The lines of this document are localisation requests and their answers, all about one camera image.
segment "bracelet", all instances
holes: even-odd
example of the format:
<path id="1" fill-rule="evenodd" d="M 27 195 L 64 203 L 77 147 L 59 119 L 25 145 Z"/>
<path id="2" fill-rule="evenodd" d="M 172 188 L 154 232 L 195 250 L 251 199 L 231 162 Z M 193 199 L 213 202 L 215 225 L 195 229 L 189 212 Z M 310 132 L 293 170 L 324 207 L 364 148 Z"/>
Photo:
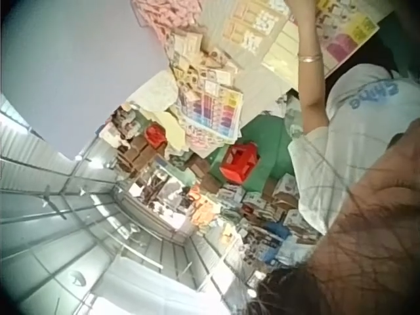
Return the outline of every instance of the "bracelet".
<path id="1" fill-rule="evenodd" d="M 298 54 L 297 58 L 299 59 L 300 62 L 305 62 L 305 63 L 309 64 L 311 62 L 321 60 L 322 59 L 322 54 L 317 54 L 315 56 L 301 56 L 301 55 Z"/>

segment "fluorescent light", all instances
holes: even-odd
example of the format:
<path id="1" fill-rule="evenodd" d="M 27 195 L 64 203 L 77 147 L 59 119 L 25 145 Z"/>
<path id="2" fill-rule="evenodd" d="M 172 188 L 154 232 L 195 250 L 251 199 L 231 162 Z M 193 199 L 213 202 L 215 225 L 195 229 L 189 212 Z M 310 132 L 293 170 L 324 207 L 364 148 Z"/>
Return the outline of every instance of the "fluorescent light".
<path id="1" fill-rule="evenodd" d="M 92 167 L 93 169 L 103 169 L 104 168 L 104 164 L 102 163 L 102 161 L 100 159 L 92 159 L 89 162 L 89 166 Z"/>
<path id="2" fill-rule="evenodd" d="M 4 124 L 5 126 L 13 129 L 17 133 L 21 133 L 23 135 L 28 134 L 28 129 L 27 128 L 25 128 L 22 125 L 19 125 L 17 122 L 15 122 L 13 119 L 10 119 L 6 115 L 0 114 L 0 122 L 1 122 L 1 124 Z"/>
<path id="3" fill-rule="evenodd" d="M 255 299 L 257 297 L 257 292 L 253 289 L 248 289 L 247 293 L 252 299 Z"/>

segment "colorful poster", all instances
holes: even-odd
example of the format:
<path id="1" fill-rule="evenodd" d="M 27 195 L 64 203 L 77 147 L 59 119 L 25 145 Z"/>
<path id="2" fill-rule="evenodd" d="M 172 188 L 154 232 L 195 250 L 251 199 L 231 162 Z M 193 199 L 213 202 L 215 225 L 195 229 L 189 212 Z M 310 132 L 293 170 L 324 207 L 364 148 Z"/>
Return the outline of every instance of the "colorful poster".
<path id="1" fill-rule="evenodd" d="M 179 108 L 187 123 L 226 141 L 235 141 L 239 135 L 242 103 L 242 93 L 221 85 L 218 96 L 201 93 L 200 99 L 195 102 L 189 102 L 180 95 Z"/>
<path id="2" fill-rule="evenodd" d="M 258 1 L 271 3 L 268 0 Z M 355 0 L 319 0 L 318 8 L 317 32 L 324 54 L 324 72 L 328 76 L 371 38 L 379 27 L 358 9 Z M 299 36 L 294 18 L 288 10 L 284 12 L 288 21 L 262 64 L 297 89 Z"/>

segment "white t-shirt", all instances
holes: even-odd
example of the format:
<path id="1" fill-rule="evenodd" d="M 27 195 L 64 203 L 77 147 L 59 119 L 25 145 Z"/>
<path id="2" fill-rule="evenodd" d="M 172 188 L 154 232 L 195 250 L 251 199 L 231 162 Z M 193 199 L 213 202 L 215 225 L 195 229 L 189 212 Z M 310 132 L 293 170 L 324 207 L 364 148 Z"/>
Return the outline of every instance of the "white t-shirt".
<path id="1" fill-rule="evenodd" d="M 363 81 L 352 74 L 352 86 Z M 337 217 L 348 189 L 384 154 L 392 137 L 420 117 L 420 86 L 391 79 L 387 73 L 379 77 L 388 79 L 376 78 L 357 89 L 345 84 L 349 78 L 337 82 L 347 91 L 331 91 L 331 97 L 340 101 L 327 103 L 329 127 L 317 128 L 289 145 L 299 211 L 323 234 Z"/>

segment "green panel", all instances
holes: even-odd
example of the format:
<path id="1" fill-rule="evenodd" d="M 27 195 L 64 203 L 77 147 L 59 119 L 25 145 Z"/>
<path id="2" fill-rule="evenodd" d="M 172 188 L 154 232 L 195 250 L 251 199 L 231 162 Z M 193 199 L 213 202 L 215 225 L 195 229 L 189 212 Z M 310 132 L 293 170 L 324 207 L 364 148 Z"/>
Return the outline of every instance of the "green panel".
<path id="1" fill-rule="evenodd" d="M 261 192 L 265 182 L 271 176 L 280 178 L 284 173 L 293 174 L 293 167 L 290 160 L 287 146 L 291 139 L 286 133 L 283 119 L 259 115 L 242 130 L 242 137 L 238 143 L 254 142 L 258 146 L 260 160 L 248 179 L 243 184 L 247 191 Z M 226 179 L 219 171 L 219 166 L 228 149 L 223 148 L 213 152 L 208 158 L 212 163 L 210 173 L 222 182 Z"/>

